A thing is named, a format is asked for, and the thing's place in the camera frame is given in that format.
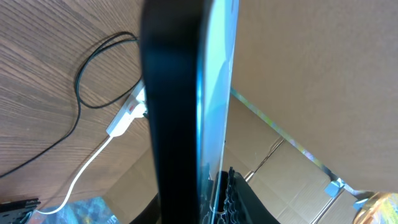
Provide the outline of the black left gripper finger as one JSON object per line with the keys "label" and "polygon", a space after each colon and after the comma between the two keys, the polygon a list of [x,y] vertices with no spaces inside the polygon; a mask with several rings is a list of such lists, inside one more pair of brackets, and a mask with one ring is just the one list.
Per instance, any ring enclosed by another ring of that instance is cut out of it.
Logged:
{"label": "black left gripper finger", "polygon": [[243,176],[232,167],[228,171],[224,209],[226,210],[227,223],[279,224]]}

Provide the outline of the black smartphone blue screen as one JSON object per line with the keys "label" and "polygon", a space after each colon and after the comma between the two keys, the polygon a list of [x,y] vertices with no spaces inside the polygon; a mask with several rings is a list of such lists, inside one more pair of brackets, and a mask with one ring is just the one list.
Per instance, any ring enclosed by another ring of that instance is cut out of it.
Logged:
{"label": "black smartphone blue screen", "polygon": [[141,66],[162,223],[228,223],[221,181],[239,2],[146,1]]}

